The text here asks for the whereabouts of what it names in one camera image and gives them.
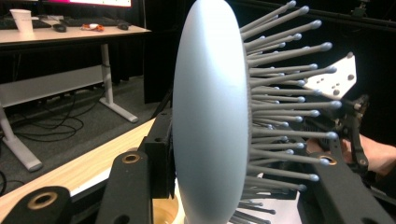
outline bolt hole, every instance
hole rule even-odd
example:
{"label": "bolt hole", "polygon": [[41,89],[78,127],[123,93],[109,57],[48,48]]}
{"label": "bolt hole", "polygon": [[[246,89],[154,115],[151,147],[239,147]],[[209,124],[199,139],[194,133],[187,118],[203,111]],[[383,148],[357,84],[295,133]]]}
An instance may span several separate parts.
{"label": "bolt hole", "polygon": [[329,162],[329,165],[337,164],[337,161],[334,158],[330,157],[330,156],[321,155],[319,158],[327,160]]}
{"label": "bolt hole", "polygon": [[134,163],[140,160],[140,156],[136,154],[129,154],[122,158],[122,162],[124,163]]}
{"label": "bolt hole", "polygon": [[58,194],[52,191],[40,193],[32,198],[27,206],[32,210],[41,209],[55,202],[57,198]]}

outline rod tip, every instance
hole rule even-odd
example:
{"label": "rod tip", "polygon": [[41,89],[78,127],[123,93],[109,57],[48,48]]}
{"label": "rod tip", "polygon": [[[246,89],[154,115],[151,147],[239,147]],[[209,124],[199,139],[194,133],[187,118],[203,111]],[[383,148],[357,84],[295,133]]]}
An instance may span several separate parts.
{"label": "rod tip", "polygon": [[317,70],[318,69],[318,65],[315,63],[309,64],[309,69],[310,70]]}
{"label": "rod tip", "polygon": [[289,8],[295,7],[296,5],[297,5],[297,2],[296,2],[296,1],[289,1],[289,2],[288,2]]}
{"label": "rod tip", "polygon": [[334,140],[334,139],[338,138],[338,134],[335,132],[328,132],[328,133],[326,133],[326,137],[327,137],[327,139]]}
{"label": "rod tip", "polygon": [[306,191],[306,189],[307,189],[306,185],[299,185],[298,186],[298,190],[299,191]]}
{"label": "rod tip", "polygon": [[293,149],[286,149],[285,151],[287,154],[294,155]]}
{"label": "rod tip", "polygon": [[343,104],[339,101],[331,101],[330,105],[331,109],[339,109]]}
{"label": "rod tip", "polygon": [[303,97],[303,96],[297,97],[297,102],[298,102],[298,103],[303,103],[303,102],[305,102],[305,97]]}
{"label": "rod tip", "polygon": [[309,7],[305,6],[300,8],[300,15],[304,15],[308,12],[309,12]]}
{"label": "rod tip", "polygon": [[311,117],[318,117],[320,115],[320,112],[318,110],[311,110]]}
{"label": "rod tip", "polygon": [[297,143],[296,148],[303,149],[305,147],[304,143]]}
{"label": "rod tip", "polygon": [[326,159],[322,158],[322,159],[320,159],[320,164],[322,164],[322,165],[329,165],[330,162],[329,162],[329,160],[326,160]]}
{"label": "rod tip", "polygon": [[318,29],[321,26],[321,21],[316,20],[311,22],[311,29]]}
{"label": "rod tip", "polygon": [[319,176],[318,175],[309,175],[309,180],[311,181],[319,181]]}
{"label": "rod tip", "polygon": [[305,81],[304,80],[298,80],[297,81],[297,86],[302,87],[303,85],[305,85]]}
{"label": "rod tip", "polygon": [[295,34],[293,36],[293,40],[301,40],[301,38],[303,38],[303,36],[301,34]]}
{"label": "rod tip", "polygon": [[296,116],[296,118],[295,118],[295,120],[296,120],[296,122],[303,122],[303,117],[301,117],[301,116]]}
{"label": "rod tip", "polygon": [[337,67],[335,67],[335,66],[329,66],[329,67],[326,67],[326,73],[335,73],[336,71],[337,71]]}
{"label": "rod tip", "polygon": [[321,51],[327,51],[332,48],[332,43],[326,42],[321,45]]}
{"label": "rod tip", "polygon": [[319,96],[321,95],[322,91],[321,90],[314,90],[314,95]]}

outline finger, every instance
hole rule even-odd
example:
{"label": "finger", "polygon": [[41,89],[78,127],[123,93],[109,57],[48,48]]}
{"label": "finger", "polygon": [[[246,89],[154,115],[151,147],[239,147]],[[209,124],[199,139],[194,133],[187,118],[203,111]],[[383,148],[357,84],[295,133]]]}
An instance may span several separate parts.
{"label": "finger", "polygon": [[343,154],[344,161],[346,163],[352,163],[352,153],[350,142],[346,139],[341,140],[341,151]]}
{"label": "finger", "polygon": [[318,139],[310,138],[310,139],[306,140],[306,152],[308,154],[311,154],[314,152],[323,152],[323,148],[319,145]]}

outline desk leg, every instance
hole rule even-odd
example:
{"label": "desk leg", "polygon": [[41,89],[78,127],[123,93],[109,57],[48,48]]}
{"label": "desk leg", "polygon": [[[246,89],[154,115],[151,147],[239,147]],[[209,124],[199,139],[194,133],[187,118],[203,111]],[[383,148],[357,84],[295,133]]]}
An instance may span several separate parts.
{"label": "desk leg", "polygon": [[6,113],[3,106],[0,105],[0,124],[3,129],[4,138],[3,142],[11,149],[15,156],[23,163],[29,172],[36,171],[43,166],[43,163],[15,136],[9,125]]}
{"label": "desk leg", "polygon": [[102,50],[102,76],[105,85],[105,97],[100,99],[100,102],[110,109],[114,110],[116,113],[120,114],[124,118],[131,122],[137,122],[137,116],[129,113],[124,108],[113,102],[113,85],[111,82],[111,71],[110,71],[110,60],[108,57],[108,46],[104,44],[101,46]]}

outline white desk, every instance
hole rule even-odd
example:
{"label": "white desk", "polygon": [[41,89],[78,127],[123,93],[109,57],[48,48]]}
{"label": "white desk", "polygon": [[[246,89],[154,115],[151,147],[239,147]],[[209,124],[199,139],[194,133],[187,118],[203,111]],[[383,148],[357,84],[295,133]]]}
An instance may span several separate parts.
{"label": "white desk", "polygon": [[103,32],[82,31],[79,27],[67,27],[66,33],[55,32],[52,28],[41,28],[34,29],[31,35],[24,35],[18,30],[0,30],[0,54],[43,51],[75,45],[101,46],[101,65],[0,85],[0,125],[5,135],[3,141],[30,172],[40,169],[42,163],[12,132],[4,107],[104,82],[106,96],[100,100],[101,103],[129,121],[136,122],[135,115],[113,102],[107,44],[140,36],[146,32],[149,30],[136,26],[130,26],[128,31],[117,27],[105,27]]}

